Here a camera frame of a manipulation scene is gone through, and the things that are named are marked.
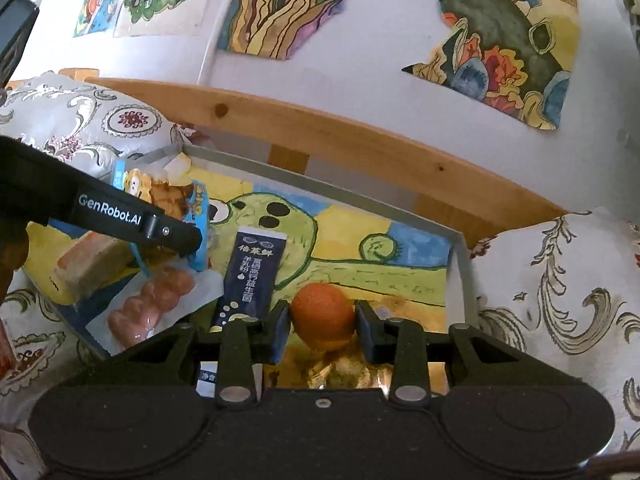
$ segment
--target screw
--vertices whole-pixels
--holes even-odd
[[[226,402],[245,402],[251,397],[251,390],[244,386],[227,386],[220,391],[220,399]]]
[[[427,392],[420,386],[414,386],[408,384],[407,386],[400,386],[396,390],[396,397],[404,402],[420,402],[427,396]]]

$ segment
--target sausage package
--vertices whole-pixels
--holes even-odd
[[[196,272],[184,258],[137,273],[86,326],[110,355],[173,326],[184,316],[222,296],[223,279],[216,270]]]

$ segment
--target orange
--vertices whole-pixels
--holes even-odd
[[[329,283],[302,287],[289,307],[293,328],[314,350],[337,350],[345,346],[355,330],[351,301]]]

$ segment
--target blue label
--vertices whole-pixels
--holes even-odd
[[[193,195],[189,199],[189,211],[184,219],[195,224],[202,235],[202,243],[197,251],[187,257],[189,266],[198,272],[206,270],[209,265],[207,255],[207,235],[209,233],[209,195],[204,184],[193,181]]]
[[[116,160],[116,165],[113,168],[113,179],[111,185],[116,189],[124,189],[124,174],[125,174],[126,161]]]

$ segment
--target packaged food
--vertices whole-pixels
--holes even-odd
[[[188,261],[195,270],[207,269],[209,267],[207,256],[209,197],[204,184],[188,180],[184,173],[181,173],[190,168],[189,157],[180,154],[170,161],[164,170],[149,170],[148,173],[144,168],[127,168],[128,164],[134,163],[128,160],[116,162],[113,186],[157,205],[175,219],[195,224],[202,234],[202,243],[194,254],[188,256]],[[138,254],[137,248],[133,249],[133,252]],[[142,261],[138,263],[142,269],[145,268]]]
[[[219,329],[234,314],[263,318],[269,312],[278,266],[287,235],[266,229],[238,228],[225,274],[225,295],[214,316]]]
[[[222,281],[219,272],[197,272],[186,259],[154,269],[151,278],[139,272],[86,329],[110,355],[119,354],[219,298]]]
[[[79,301],[122,272],[133,259],[126,242],[88,231],[60,256],[53,278]]]

